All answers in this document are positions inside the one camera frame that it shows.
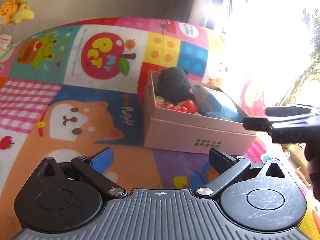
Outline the blue wet wipes pack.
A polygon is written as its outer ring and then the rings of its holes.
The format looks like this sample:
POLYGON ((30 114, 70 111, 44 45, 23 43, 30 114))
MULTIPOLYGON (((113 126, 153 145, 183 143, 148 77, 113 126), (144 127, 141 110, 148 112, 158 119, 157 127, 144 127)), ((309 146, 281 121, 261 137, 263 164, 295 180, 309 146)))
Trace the blue wet wipes pack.
POLYGON ((242 122, 234 102, 222 91, 192 85, 197 109, 207 117, 242 122))

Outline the red hooded doll figure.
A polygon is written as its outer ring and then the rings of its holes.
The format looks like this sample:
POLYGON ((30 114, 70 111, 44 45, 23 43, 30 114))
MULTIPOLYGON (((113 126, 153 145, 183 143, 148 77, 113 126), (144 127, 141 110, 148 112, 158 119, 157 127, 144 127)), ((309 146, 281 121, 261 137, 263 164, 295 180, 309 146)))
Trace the red hooded doll figure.
POLYGON ((167 109, 173 110, 173 111, 179 111, 183 113, 190 113, 195 114, 197 112, 197 105, 193 100, 185 100, 177 105, 168 104, 167 109))

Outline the black plush bear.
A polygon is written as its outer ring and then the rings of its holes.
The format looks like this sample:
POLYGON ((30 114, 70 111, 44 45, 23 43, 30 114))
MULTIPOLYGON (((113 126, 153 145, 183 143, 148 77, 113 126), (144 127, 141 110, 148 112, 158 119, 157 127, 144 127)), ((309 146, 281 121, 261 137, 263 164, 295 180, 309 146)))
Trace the black plush bear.
POLYGON ((188 71, 178 67, 163 69, 157 83, 157 95, 175 105, 185 100, 195 100, 187 75, 188 71))

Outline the pink cardboard box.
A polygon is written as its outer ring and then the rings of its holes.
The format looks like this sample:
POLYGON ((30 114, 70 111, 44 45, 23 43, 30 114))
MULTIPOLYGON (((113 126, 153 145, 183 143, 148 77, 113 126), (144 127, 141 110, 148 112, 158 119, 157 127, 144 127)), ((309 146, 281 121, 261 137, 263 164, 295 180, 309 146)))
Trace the pink cardboard box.
POLYGON ((231 155, 247 152, 257 135, 241 123, 157 107, 159 76, 151 71, 144 90, 144 147, 203 154, 212 147, 231 155))

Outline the colourful cartoon play mat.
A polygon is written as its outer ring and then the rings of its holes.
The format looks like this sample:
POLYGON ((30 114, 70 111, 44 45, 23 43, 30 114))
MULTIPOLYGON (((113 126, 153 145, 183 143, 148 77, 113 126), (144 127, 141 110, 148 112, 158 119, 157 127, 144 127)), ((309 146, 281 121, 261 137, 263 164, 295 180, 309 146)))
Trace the colourful cartoon play mat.
MULTIPOLYGON (((110 146, 106 175, 130 190, 195 189, 217 173, 208 154, 144 147, 144 90, 150 72, 180 67, 215 84, 239 106, 248 81, 216 62, 220 35, 147 18, 102 18, 36 33, 1 59, 1 239, 21 229, 14 199, 47 156, 69 161, 110 146)), ((245 155, 261 161, 258 136, 245 155)))

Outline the white pink crumpled cloth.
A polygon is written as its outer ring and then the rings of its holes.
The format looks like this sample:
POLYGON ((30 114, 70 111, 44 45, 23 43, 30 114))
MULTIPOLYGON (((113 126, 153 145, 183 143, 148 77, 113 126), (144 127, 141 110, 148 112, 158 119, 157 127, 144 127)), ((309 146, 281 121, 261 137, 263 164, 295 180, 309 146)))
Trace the white pink crumpled cloth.
POLYGON ((0 35, 0 56, 2 56, 6 51, 10 49, 11 39, 12 37, 10 35, 0 35))

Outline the yellow duck plush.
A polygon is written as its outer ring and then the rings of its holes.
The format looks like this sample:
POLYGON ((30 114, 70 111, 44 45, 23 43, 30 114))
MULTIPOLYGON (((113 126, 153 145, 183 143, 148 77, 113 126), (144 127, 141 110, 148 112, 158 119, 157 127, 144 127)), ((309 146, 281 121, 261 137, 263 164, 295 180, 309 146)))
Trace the yellow duck plush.
POLYGON ((33 12, 28 3, 27 0, 16 0, 17 4, 17 11, 15 12, 12 22, 14 24, 18 24, 22 21, 27 20, 33 20, 35 17, 35 12, 33 12))

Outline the yellow tiger plush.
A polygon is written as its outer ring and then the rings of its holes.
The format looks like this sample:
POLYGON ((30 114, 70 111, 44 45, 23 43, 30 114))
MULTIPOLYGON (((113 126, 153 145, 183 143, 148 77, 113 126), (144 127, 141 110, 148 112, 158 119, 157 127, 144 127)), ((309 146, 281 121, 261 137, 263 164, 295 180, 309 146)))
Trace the yellow tiger plush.
POLYGON ((12 18, 18 10, 16 0, 7 0, 0 8, 0 26, 10 24, 12 18))

